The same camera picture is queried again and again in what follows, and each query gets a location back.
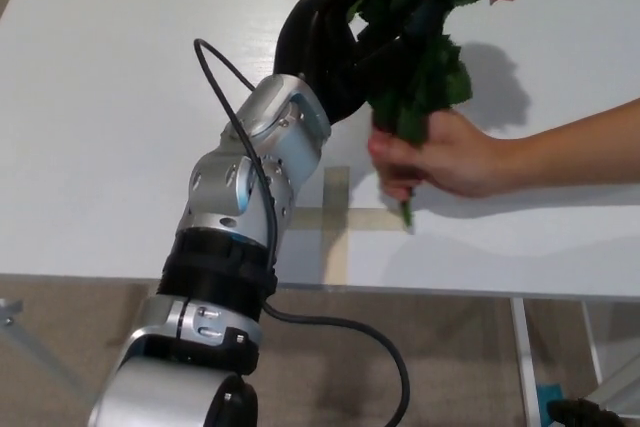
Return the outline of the person bare hand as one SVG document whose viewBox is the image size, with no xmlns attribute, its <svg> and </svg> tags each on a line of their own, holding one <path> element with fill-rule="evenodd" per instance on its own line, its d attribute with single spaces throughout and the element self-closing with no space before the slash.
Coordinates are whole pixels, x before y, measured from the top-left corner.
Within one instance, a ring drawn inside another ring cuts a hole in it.
<svg viewBox="0 0 640 427">
<path fill-rule="evenodd" d="M 424 125 L 428 139 L 418 146 L 372 130 L 368 151 L 385 194 L 405 201 L 423 183 L 464 198 L 485 198 L 511 189 L 504 141 L 484 134 L 452 111 L 436 112 Z"/>
</svg>

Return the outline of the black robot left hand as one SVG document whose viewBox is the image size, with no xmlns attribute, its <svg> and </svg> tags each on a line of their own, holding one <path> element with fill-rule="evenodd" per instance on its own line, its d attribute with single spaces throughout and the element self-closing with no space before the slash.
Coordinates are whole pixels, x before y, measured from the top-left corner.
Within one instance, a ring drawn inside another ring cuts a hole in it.
<svg viewBox="0 0 640 427">
<path fill-rule="evenodd" d="M 423 50 L 442 32 L 448 4 L 420 0 L 405 17 L 369 24 L 355 36 L 357 0 L 300 0 L 278 37 L 275 74 L 301 78 L 332 124 L 387 93 L 407 91 Z"/>
</svg>

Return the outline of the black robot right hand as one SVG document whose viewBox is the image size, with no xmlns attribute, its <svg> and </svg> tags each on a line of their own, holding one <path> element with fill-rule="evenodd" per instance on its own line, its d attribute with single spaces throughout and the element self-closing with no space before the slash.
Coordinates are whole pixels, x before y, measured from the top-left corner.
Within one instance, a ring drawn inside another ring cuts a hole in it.
<svg viewBox="0 0 640 427">
<path fill-rule="evenodd" d="M 546 404 L 550 418 L 568 427 L 625 427 L 616 413 L 587 399 L 559 399 Z"/>
</svg>

